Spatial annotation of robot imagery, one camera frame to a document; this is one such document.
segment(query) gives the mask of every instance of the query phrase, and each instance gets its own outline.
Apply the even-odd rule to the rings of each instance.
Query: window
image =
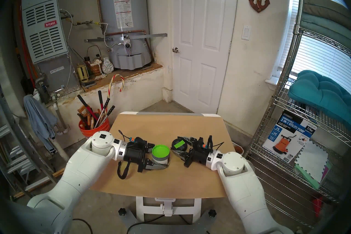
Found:
[[[332,0],[346,7],[343,0]],[[292,30],[296,21],[299,0],[292,0],[291,20],[277,71],[280,74],[288,55],[292,40]],[[343,52],[321,41],[302,36],[292,67],[291,75],[303,70],[313,70],[329,77],[351,93],[351,59]]]

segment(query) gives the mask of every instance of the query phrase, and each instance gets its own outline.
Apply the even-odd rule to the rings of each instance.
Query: water heater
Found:
[[[68,53],[58,0],[22,0],[22,20],[33,63]]]
[[[101,20],[108,23],[106,37],[113,38],[110,60],[115,68],[133,70],[151,62],[144,39],[133,37],[149,34],[146,0],[100,0]]]

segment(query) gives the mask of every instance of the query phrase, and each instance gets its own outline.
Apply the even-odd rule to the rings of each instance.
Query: wooden table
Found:
[[[207,142],[212,135],[213,145],[224,142],[222,153],[234,151],[233,144],[223,119],[215,114],[177,113],[132,113],[117,116],[110,133],[123,140],[121,130],[129,137],[141,137],[152,144],[171,147],[177,136],[199,138]],[[193,162],[189,168],[171,151],[169,167],[163,170],[137,172],[137,165],[131,163],[126,179],[117,176],[118,162],[111,160],[91,189],[106,193],[143,196],[151,198],[218,198],[226,197],[217,171]],[[126,162],[122,163],[121,173]]]

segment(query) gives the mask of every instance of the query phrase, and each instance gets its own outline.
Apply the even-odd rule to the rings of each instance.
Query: water heater control valve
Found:
[[[124,44],[124,47],[130,48],[131,40],[129,39],[129,36],[123,36],[123,44]]]

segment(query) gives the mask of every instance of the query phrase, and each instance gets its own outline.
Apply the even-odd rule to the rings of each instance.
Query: orange utility pump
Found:
[[[291,137],[291,136],[286,137],[283,135],[281,135],[281,136],[282,136],[282,138],[281,138],[280,142],[278,142],[275,146],[273,146],[273,150],[276,151],[277,153],[280,153],[280,154],[283,154],[283,153],[286,154],[288,151],[288,149],[286,147],[289,145],[289,143],[293,137]]]

